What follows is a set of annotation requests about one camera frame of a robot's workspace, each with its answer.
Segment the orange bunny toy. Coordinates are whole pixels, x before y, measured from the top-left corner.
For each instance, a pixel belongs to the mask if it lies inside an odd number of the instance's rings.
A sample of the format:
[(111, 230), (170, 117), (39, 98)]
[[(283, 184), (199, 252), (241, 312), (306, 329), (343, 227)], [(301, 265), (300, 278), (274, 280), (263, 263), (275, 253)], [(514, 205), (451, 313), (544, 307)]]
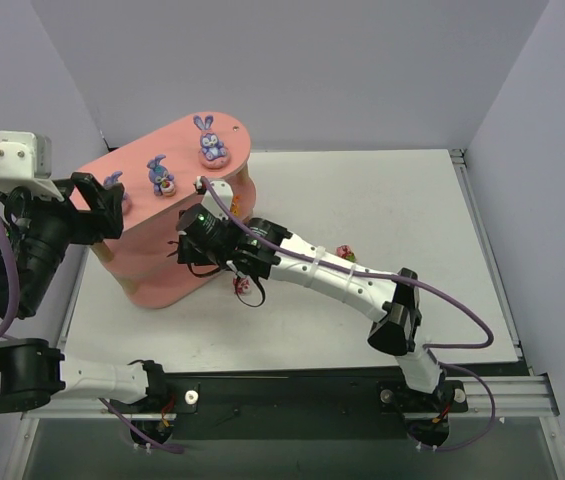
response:
[(231, 202), (231, 206), (230, 206), (230, 211), (233, 215), (235, 216), (239, 216), (240, 215), (240, 196), (239, 195), (235, 195), (232, 198), (232, 202)]

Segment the small purple bunny with cake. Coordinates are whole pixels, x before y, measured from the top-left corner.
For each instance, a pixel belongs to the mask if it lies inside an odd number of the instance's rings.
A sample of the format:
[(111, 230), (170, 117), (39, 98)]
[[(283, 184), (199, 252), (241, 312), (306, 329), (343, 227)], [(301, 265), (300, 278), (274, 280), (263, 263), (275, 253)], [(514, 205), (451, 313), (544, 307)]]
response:
[(176, 192), (175, 177), (162, 164), (165, 155), (156, 155), (147, 163), (148, 178), (155, 196), (173, 196)]

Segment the black winged toy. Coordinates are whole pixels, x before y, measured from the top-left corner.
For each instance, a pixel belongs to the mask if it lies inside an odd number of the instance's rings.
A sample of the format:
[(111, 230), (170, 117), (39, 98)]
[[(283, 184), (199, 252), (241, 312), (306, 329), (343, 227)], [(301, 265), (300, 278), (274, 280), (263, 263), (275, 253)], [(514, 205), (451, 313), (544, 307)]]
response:
[(177, 256), (180, 252), (180, 240), (169, 240), (167, 244), (171, 247), (171, 251), (167, 254), (167, 257)]

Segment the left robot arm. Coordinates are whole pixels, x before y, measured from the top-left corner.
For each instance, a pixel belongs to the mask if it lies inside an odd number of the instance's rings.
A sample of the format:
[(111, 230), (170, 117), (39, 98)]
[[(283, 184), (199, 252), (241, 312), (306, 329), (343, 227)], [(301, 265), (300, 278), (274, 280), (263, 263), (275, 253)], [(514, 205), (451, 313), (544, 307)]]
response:
[[(75, 172), (56, 181), (59, 199), (43, 200), (24, 186), (0, 194), (0, 318), (36, 314), (70, 245), (94, 245), (123, 232), (122, 184), (101, 185)], [(176, 399), (163, 367), (66, 357), (39, 338), (3, 340), (0, 332), (0, 414), (40, 408), (53, 398), (104, 398), (132, 411), (158, 411)]]

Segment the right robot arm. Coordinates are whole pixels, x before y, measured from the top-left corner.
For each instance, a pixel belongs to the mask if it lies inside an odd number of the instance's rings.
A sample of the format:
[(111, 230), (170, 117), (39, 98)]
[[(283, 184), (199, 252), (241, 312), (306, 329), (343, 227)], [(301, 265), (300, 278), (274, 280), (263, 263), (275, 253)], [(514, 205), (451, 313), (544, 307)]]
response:
[(396, 359), (409, 390), (436, 408), (452, 401), (443, 368), (416, 339), (422, 315), (415, 272), (406, 273), (407, 284), (395, 283), (278, 224), (254, 218), (238, 226), (202, 204), (181, 211), (176, 229), (178, 261), (193, 275), (208, 266), (212, 273), (232, 272), (236, 291), (245, 285), (260, 289), (263, 281), (274, 280), (339, 301), (371, 321), (368, 344)]

